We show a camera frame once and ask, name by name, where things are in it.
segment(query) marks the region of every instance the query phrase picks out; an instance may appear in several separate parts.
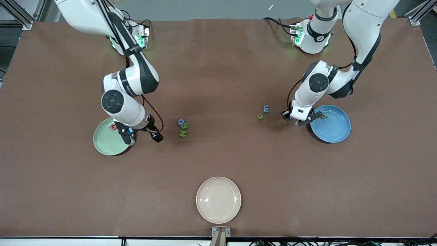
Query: green plate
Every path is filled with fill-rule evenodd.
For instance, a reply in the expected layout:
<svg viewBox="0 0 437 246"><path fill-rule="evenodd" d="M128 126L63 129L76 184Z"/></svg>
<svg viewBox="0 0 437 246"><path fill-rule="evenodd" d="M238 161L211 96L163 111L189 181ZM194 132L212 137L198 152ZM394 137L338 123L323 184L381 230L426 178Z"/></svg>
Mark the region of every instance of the green plate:
<svg viewBox="0 0 437 246"><path fill-rule="evenodd" d="M112 124L113 118L106 119L94 131L94 147L104 155L118 155L129 147L118 134L118 130L111 130Z"/></svg>

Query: blue plate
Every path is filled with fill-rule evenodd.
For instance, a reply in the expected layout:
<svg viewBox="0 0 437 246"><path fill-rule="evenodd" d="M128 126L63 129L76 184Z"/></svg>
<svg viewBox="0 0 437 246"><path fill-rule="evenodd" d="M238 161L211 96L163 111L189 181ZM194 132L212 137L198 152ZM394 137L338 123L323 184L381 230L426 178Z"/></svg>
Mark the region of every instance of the blue plate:
<svg viewBox="0 0 437 246"><path fill-rule="evenodd" d="M350 120L343 110L332 105L322 105L314 111L328 116L326 119L318 118L310 123L318 138L328 143L339 143L349 136Z"/></svg>

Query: white robot link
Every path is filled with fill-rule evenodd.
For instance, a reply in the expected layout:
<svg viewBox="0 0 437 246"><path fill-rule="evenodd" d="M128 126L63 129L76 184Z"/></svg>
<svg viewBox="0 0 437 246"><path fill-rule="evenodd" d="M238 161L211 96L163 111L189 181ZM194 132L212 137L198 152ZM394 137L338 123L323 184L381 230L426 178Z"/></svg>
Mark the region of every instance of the white robot link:
<svg viewBox="0 0 437 246"><path fill-rule="evenodd" d="M162 141L162 128L157 129L153 116L134 99L155 91L159 85L158 73L142 52L144 26L126 19L107 0L55 0L55 3L69 25L81 32L109 36L116 50L126 57L126 68L106 75L101 87L102 108L114 119L124 142L133 145L132 135L139 130L149 132L156 142Z"/></svg>
<svg viewBox="0 0 437 246"><path fill-rule="evenodd" d="M352 3L349 1L343 17L343 27L354 50L357 48L358 55L355 55L347 72L321 60L310 64L288 109L281 113L284 119L295 118L298 120L297 126L304 126L322 116L321 112L314 112L312 107L325 93L333 98L344 98L352 94L355 81L371 62L379 45L382 23L398 2L399 0L354 0Z"/></svg>

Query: table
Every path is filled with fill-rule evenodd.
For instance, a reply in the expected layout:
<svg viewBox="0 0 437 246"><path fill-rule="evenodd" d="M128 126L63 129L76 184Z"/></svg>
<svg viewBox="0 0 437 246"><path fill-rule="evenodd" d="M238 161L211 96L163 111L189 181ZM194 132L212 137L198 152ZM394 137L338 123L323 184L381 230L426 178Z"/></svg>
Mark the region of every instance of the table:
<svg viewBox="0 0 437 246"><path fill-rule="evenodd" d="M344 142L322 143L280 116L311 62L351 61L340 21L334 31L308 55L264 20L153 23L146 56L161 85L146 96L165 139L138 134L111 157L93 133L108 118L102 78L124 58L103 36L35 22L0 91L0 235L209 235L195 196L213 176L241 190L233 236L432 235L437 73L419 27L388 19L354 94L317 103L348 114Z"/></svg>

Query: metal frame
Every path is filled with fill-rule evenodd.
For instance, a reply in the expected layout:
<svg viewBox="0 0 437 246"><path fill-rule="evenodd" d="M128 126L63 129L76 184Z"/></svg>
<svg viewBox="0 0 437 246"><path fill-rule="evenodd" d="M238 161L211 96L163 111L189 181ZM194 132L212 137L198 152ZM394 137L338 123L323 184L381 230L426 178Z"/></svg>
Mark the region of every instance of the metal frame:
<svg viewBox="0 0 437 246"><path fill-rule="evenodd" d="M437 4L437 0L427 0L420 4L419 6L413 8L411 11L403 15L404 17L408 16L408 20L410 25L412 26L420 26L420 20L429 13L433 7Z"/></svg>
<svg viewBox="0 0 437 246"><path fill-rule="evenodd" d="M35 19L15 0L0 0L0 5L23 25L23 30L32 29Z"/></svg>

